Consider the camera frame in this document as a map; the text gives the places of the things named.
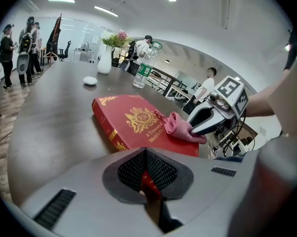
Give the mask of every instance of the table surface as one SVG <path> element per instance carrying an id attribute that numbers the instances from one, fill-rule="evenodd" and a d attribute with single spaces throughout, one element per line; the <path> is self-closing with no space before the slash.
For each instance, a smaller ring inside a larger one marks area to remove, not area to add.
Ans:
<path id="1" fill-rule="evenodd" d="M 98 79 L 84 85 L 84 77 Z M 94 98 L 139 94 L 168 116 L 187 114 L 149 86 L 133 86 L 134 76 L 113 67 L 108 75 L 85 62 L 56 62 L 32 86 L 15 122 L 7 168 L 12 200 L 20 205 L 37 188 L 75 164 L 116 151 L 94 118 Z"/>
<path id="2" fill-rule="evenodd" d="M 87 52 L 87 51 L 83 51 L 83 50 L 78 50 L 78 49 L 73 49 L 74 52 L 84 52 L 84 53 L 94 53 L 94 52 Z"/>
<path id="3" fill-rule="evenodd" d="M 188 97 L 188 98 L 192 98 L 193 97 L 193 95 L 191 95 L 190 93 L 184 93 L 183 91 L 182 91 L 182 89 L 181 88 L 179 88 L 179 87 L 177 87 L 177 86 L 174 86 L 174 85 L 172 85 L 171 86 L 174 90 L 176 90 L 176 91 L 178 91 L 180 94 L 182 94 L 182 95 L 184 95 L 185 97 Z"/>
<path id="4" fill-rule="evenodd" d="M 149 75 L 148 78 L 152 78 L 152 79 L 155 79 L 155 80 L 157 80 L 157 81 L 161 81 L 161 80 L 163 80 L 162 78 L 157 77 L 157 76 L 155 76 L 155 75 L 153 75 L 153 74 Z"/>

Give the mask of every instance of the black chair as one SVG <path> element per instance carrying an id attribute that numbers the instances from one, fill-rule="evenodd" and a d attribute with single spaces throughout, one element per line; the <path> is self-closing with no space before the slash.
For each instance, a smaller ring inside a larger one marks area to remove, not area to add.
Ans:
<path id="1" fill-rule="evenodd" d="M 60 54 L 58 55 L 58 58 L 60 58 L 60 61 L 63 61 L 63 59 L 66 59 L 68 57 L 68 49 L 70 47 L 71 41 L 68 41 L 67 47 L 65 49 L 65 54 L 63 49 L 59 49 Z"/>

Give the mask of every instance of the green leaves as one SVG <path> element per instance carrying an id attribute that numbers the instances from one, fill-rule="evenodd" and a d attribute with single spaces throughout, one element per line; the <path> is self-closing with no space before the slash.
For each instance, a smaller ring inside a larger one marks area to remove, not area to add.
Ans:
<path id="1" fill-rule="evenodd" d="M 128 44 L 132 41 L 130 37 L 126 37 L 125 39 L 119 38 L 118 34 L 111 35 L 108 38 L 102 38 L 102 41 L 105 45 L 111 47 L 127 47 Z"/>

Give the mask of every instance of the water bottle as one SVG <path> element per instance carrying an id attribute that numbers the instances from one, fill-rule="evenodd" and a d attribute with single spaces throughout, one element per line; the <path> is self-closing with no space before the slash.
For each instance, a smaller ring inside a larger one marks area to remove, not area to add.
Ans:
<path id="1" fill-rule="evenodd" d="M 162 48 L 162 45 L 158 42 L 153 42 L 152 47 L 143 57 L 142 63 L 140 64 L 137 73 L 135 75 L 133 85 L 137 88 L 142 89 L 148 79 L 150 72 L 154 67 L 155 59 L 157 58 L 158 50 Z"/>

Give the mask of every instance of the book cover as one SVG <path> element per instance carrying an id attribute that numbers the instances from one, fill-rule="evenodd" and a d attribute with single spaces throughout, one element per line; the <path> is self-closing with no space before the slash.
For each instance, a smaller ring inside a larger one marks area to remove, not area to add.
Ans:
<path id="1" fill-rule="evenodd" d="M 139 95 L 95 98 L 92 110 L 111 143 L 118 151 L 156 147 L 198 157 L 199 144 L 167 135 L 156 108 Z"/>

